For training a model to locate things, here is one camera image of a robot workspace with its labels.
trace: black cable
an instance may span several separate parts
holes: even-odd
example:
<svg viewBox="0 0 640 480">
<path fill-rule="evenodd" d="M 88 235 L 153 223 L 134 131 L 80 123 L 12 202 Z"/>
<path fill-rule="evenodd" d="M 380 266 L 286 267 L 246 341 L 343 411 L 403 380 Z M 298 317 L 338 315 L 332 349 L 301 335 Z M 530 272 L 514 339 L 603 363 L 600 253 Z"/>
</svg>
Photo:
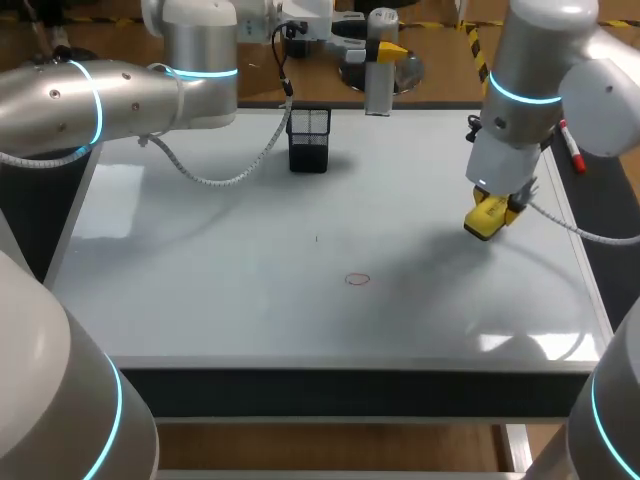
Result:
<svg viewBox="0 0 640 480">
<path fill-rule="evenodd" d="M 271 50 L 273 51 L 273 57 L 278 64 L 278 75 L 280 76 L 280 82 L 282 83 L 282 88 L 284 89 L 284 93 L 291 97 L 293 96 L 293 87 L 291 86 L 291 82 L 287 78 L 287 75 L 284 72 L 284 64 L 286 63 L 289 55 L 287 54 L 287 49 L 285 46 L 284 56 L 282 61 L 280 61 L 280 55 L 278 55 L 278 50 L 276 48 L 276 35 L 280 33 L 282 35 L 282 44 L 284 45 L 284 40 L 286 38 L 293 38 L 295 32 L 300 32 L 303 35 L 307 33 L 309 30 L 309 26 L 306 22 L 301 22 L 301 24 L 297 24 L 295 22 L 289 21 L 285 23 L 281 23 L 278 25 L 271 34 Z"/>
</svg>

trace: yellow device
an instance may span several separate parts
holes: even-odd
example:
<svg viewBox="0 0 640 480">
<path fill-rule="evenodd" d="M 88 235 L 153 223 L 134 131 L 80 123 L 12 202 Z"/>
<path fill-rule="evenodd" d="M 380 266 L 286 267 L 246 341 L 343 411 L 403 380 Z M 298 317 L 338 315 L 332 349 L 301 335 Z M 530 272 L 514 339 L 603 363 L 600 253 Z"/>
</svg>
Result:
<svg viewBox="0 0 640 480">
<path fill-rule="evenodd" d="M 473 190 L 473 198 L 476 207 L 465 217 L 464 228 L 484 242 L 511 225 L 525 209 L 510 197 L 490 195 L 478 187 Z"/>
</svg>

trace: warning tape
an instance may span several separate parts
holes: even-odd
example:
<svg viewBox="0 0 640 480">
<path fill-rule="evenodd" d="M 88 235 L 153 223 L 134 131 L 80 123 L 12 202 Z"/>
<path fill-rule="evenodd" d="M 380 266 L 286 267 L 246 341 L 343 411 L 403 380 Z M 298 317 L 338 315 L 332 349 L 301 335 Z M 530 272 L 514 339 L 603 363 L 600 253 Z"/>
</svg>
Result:
<svg viewBox="0 0 640 480">
<path fill-rule="evenodd" d="M 469 46 L 471 47 L 471 53 L 473 54 L 473 63 L 478 71 L 478 77 L 482 84 L 482 93 L 487 94 L 489 88 L 489 66 L 487 60 L 484 58 L 482 48 L 480 48 L 480 37 L 478 35 L 478 27 L 475 25 L 466 25 L 465 31 L 469 40 Z"/>
<path fill-rule="evenodd" d="M 66 17 L 65 22 L 69 25 L 96 23 L 102 25 L 115 25 L 116 27 L 126 27 L 128 25 L 140 25 L 144 23 L 142 17 Z M 29 23 L 29 20 L 21 19 L 14 15 L 0 15 L 0 23 Z M 598 22 L 602 27 L 614 27 L 614 28 L 631 28 L 640 27 L 640 20 L 608 20 L 606 22 Z M 502 27 L 504 22 L 491 21 L 491 22 L 461 22 L 459 24 L 453 23 L 439 23 L 439 22 L 412 22 L 402 24 L 403 28 L 456 28 L 458 30 L 464 30 L 467 27 Z"/>
</svg>

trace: white cable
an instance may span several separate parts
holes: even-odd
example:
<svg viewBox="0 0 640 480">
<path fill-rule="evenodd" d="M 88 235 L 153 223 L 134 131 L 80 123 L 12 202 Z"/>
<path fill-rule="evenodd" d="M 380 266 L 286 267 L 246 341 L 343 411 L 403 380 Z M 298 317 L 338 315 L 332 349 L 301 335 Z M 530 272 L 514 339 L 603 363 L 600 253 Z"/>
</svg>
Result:
<svg viewBox="0 0 640 480">
<path fill-rule="evenodd" d="M 546 217 L 549 220 L 551 220 L 553 223 L 555 223 L 557 225 L 560 225 L 561 227 L 566 228 L 570 232 L 573 232 L 576 235 L 579 235 L 581 238 L 584 238 L 585 240 L 589 240 L 591 242 L 596 242 L 596 243 L 602 243 L 604 245 L 610 245 L 610 246 L 614 246 L 614 247 L 629 247 L 629 246 L 632 246 L 632 245 L 639 245 L 640 244 L 640 235 L 638 235 L 637 237 L 633 237 L 633 238 L 608 238 L 608 237 L 602 237 L 600 235 L 595 235 L 593 233 L 585 232 L 584 230 L 576 227 L 575 225 L 571 225 L 571 224 L 565 222 L 564 220 L 560 220 L 559 218 L 557 218 L 553 214 L 549 213 L 547 210 L 542 208 L 540 205 L 538 205 L 534 201 L 529 201 L 529 205 L 531 205 L 531 207 L 534 210 L 536 210 L 538 213 L 540 213 L 544 217 Z"/>
<path fill-rule="evenodd" d="M 156 67 L 163 67 L 165 69 L 165 71 L 169 71 L 169 73 L 171 73 L 173 78 L 175 78 L 176 85 L 178 86 L 178 99 L 177 99 L 178 104 L 176 105 L 176 113 L 173 116 L 173 119 L 171 120 L 171 123 L 167 126 L 166 129 L 164 129 L 160 133 L 154 134 L 154 136 L 156 136 L 156 137 L 161 137 L 162 135 L 164 135 L 168 131 L 173 130 L 174 128 L 176 128 L 180 124 L 180 122 L 182 121 L 182 113 L 184 112 L 184 83 L 182 82 L 182 78 L 180 77 L 180 75 L 178 75 L 176 73 L 176 71 L 173 68 L 171 68 L 169 65 L 165 65 L 164 63 L 152 63 L 147 68 L 149 70 L 154 70 Z M 142 135 L 140 137 L 139 142 L 138 142 L 138 143 L 140 143 L 140 146 L 144 147 L 144 145 L 142 145 L 142 143 L 144 142 L 144 144 L 146 145 L 146 141 L 145 140 L 147 139 L 147 137 L 150 137 L 150 136 L 152 136 L 152 135 Z"/>
<path fill-rule="evenodd" d="M 293 107 L 293 97 L 287 97 L 284 107 L 285 107 L 284 116 L 280 121 L 280 125 L 278 125 L 278 128 L 276 129 L 275 133 L 271 137 L 271 140 L 269 140 L 269 143 L 267 144 L 265 149 L 262 151 L 262 153 L 258 155 L 258 158 L 256 158 L 256 160 L 249 166 L 249 168 L 247 168 L 240 175 L 234 178 L 230 178 L 229 180 L 209 180 L 209 179 L 198 177 L 192 174 L 189 170 L 185 168 L 184 165 L 182 165 L 182 163 L 180 163 L 180 161 L 176 158 L 175 154 L 171 151 L 171 149 L 167 146 L 166 143 L 164 143 L 155 135 L 149 135 L 146 138 L 150 142 L 155 143 L 167 155 L 167 157 L 169 157 L 169 160 L 171 160 L 171 163 L 175 165 L 175 167 L 180 171 L 180 173 L 182 173 L 185 177 L 189 178 L 190 180 L 201 183 L 202 185 L 207 185 L 209 187 L 230 187 L 232 185 L 236 185 L 237 183 L 241 182 L 242 180 L 247 178 L 249 175 L 251 175 L 251 173 L 253 173 L 253 171 L 260 166 L 264 158 L 269 154 L 273 146 L 276 144 L 276 142 L 278 141 L 278 138 L 280 138 L 280 135 L 284 131 L 285 127 L 287 126 L 289 117 L 291 116 L 291 108 Z"/>
<path fill-rule="evenodd" d="M 84 157 L 91 151 L 92 147 L 80 147 L 78 150 L 70 155 L 62 158 L 56 158 L 55 160 L 29 160 L 26 158 L 14 157 L 8 153 L 0 152 L 0 163 L 4 165 L 11 165 L 12 167 L 30 168 L 30 169 L 47 169 L 58 168 L 75 162 L 76 160 Z"/>
</svg>

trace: blue led ring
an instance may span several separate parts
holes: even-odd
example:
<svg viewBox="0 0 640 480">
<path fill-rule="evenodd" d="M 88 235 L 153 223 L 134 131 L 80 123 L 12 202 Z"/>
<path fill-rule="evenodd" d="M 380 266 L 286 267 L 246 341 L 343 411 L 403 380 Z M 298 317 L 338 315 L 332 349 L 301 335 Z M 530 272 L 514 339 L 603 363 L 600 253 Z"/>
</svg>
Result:
<svg viewBox="0 0 640 480">
<path fill-rule="evenodd" d="M 489 79 L 491 80 L 491 84 L 505 97 L 510 98 L 511 100 L 515 100 L 516 102 L 526 103 L 528 105 L 550 105 L 552 103 L 558 103 L 562 101 L 562 97 L 553 97 L 553 98 L 528 98 L 521 97 L 520 95 L 516 95 L 515 93 L 511 93 L 509 90 L 502 88 L 498 82 L 496 82 L 495 77 L 493 76 L 493 72 L 489 74 Z"/>
<path fill-rule="evenodd" d="M 618 453 L 616 448 L 613 446 L 613 443 L 611 443 L 611 440 L 609 440 L 609 436 L 607 435 L 607 432 L 604 431 L 604 427 L 602 426 L 602 422 L 600 421 L 600 415 L 598 414 L 598 407 L 596 405 L 596 375 L 595 374 L 593 375 L 593 380 L 591 381 L 591 405 L 593 407 L 593 418 L 596 421 L 596 426 L 598 427 L 600 436 L 602 437 L 602 440 L 604 441 L 605 445 L 609 449 L 609 452 L 611 452 L 611 455 L 613 455 L 613 458 L 616 459 L 616 461 L 622 467 L 622 469 L 625 472 L 627 472 L 633 480 L 640 480 L 640 475 L 634 472 L 633 469 L 627 464 L 627 462 L 624 461 L 624 459 L 622 458 L 622 455 Z"/>
<path fill-rule="evenodd" d="M 98 472 L 102 464 L 104 463 L 104 460 L 107 458 L 107 455 L 109 454 L 109 451 L 113 446 L 113 442 L 116 439 L 116 434 L 118 433 L 118 427 L 120 426 L 120 420 L 122 418 L 122 383 L 120 382 L 120 373 L 118 373 L 118 369 L 106 354 L 105 354 L 105 357 L 107 357 L 107 360 L 109 361 L 109 365 L 111 365 L 111 370 L 113 371 L 113 376 L 116 379 L 116 387 L 118 389 L 118 395 L 117 395 L 118 403 L 116 407 L 116 416 L 113 419 L 113 426 L 111 427 L 111 433 L 109 434 L 109 438 L 107 438 L 107 443 L 104 444 L 104 448 L 102 449 L 100 456 L 98 457 L 96 462 L 93 464 L 93 467 L 91 467 L 91 470 L 89 470 L 89 473 L 87 473 L 82 480 L 91 480 L 95 476 L 95 474 Z"/>
<path fill-rule="evenodd" d="M 173 69 L 181 77 L 191 77 L 191 78 L 225 78 L 225 77 L 233 77 L 238 74 L 238 69 L 229 70 L 227 72 L 187 72 L 185 70 L 177 70 Z"/>
<path fill-rule="evenodd" d="M 89 144 L 89 145 L 93 145 L 94 143 L 96 143 L 98 141 L 98 139 L 100 138 L 100 135 L 102 134 L 102 102 L 100 101 L 100 95 L 98 94 L 98 88 L 96 87 L 96 84 L 93 81 L 93 78 L 91 77 L 91 74 L 87 71 L 86 68 L 84 68 L 78 62 L 74 62 L 73 60 L 69 60 L 69 63 L 71 65 L 77 67 L 78 70 L 80 70 L 82 72 L 82 74 L 85 76 L 85 78 L 88 80 L 89 85 L 91 86 L 91 90 L 93 91 L 93 98 L 96 101 L 96 115 L 97 115 L 97 119 L 96 119 L 96 134 L 93 136 L 93 140 L 91 140 L 91 143 Z"/>
</svg>

